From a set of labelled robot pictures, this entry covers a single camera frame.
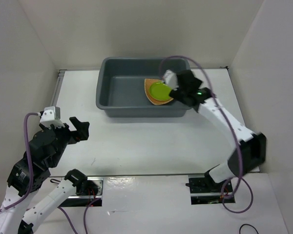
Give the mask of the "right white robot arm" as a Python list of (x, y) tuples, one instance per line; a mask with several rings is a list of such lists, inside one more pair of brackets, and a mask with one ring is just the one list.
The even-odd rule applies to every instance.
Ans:
[(205, 173), (204, 186), (208, 191), (216, 191), (221, 182), (234, 176), (244, 176), (265, 162), (266, 136), (255, 133), (240, 123), (225, 109), (210, 88), (201, 86), (202, 81), (191, 70), (179, 73), (166, 70), (163, 79), (172, 89), (170, 97), (209, 120), (233, 148), (227, 161)]

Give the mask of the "green round plate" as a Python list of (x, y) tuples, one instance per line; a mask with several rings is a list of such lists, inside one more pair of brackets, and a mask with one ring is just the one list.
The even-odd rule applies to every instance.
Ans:
[(151, 97), (157, 101), (168, 101), (171, 99), (169, 94), (172, 89), (162, 82), (151, 84), (148, 91)]

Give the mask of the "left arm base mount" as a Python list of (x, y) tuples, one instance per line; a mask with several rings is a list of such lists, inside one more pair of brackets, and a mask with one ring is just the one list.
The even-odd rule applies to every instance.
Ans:
[(102, 205), (102, 180), (86, 180), (82, 178), (81, 182), (79, 182), (79, 179), (71, 176), (68, 181), (73, 183), (76, 190), (74, 194), (60, 204), (60, 207), (86, 207), (94, 200), (96, 201), (91, 206)]

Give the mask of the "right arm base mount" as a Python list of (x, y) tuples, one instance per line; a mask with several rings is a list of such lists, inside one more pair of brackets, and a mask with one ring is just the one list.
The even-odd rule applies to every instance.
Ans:
[(189, 188), (192, 205), (210, 205), (235, 203), (235, 198), (224, 199), (221, 189), (224, 181), (219, 184), (209, 183), (203, 174), (189, 175), (185, 186)]

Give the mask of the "orange woven triangular basket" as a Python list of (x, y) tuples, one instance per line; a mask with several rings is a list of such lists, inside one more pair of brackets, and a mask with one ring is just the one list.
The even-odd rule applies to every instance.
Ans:
[(151, 104), (153, 104), (153, 105), (165, 105), (165, 104), (168, 104), (169, 102), (172, 102), (173, 101), (173, 98), (171, 98), (168, 101), (157, 101), (157, 100), (155, 100), (155, 99), (153, 99), (151, 97), (151, 95), (149, 94), (149, 91), (148, 90), (149, 90), (149, 87), (151, 86), (151, 84), (153, 84), (155, 82), (162, 82), (162, 81), (159, 80), (159, 79), (150, 79), (150, 78), (146, 78), (144, 80), (144, 91), (145, 91), (145, 95), (146, 95), (147, 99), (151, 102)]

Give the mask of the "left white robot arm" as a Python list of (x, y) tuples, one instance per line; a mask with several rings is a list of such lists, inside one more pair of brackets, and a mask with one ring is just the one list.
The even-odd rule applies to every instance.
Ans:
[(50, 176), (67, 145), (88, 140), (89, 122), (70, 117), (74, 131), (67, 124), (57, 128), (40, 123), (41, 131), (28, 139), (26, 115), (23, 122), (25, 152), (12, 168), (0, 208), (0, 234), (33, 234), (43, 221), (69, 196), (82, 195), (87, 190), (87, 176), (77, 169), (69, 171), (59, 185), (33, 208), (33, 197)]

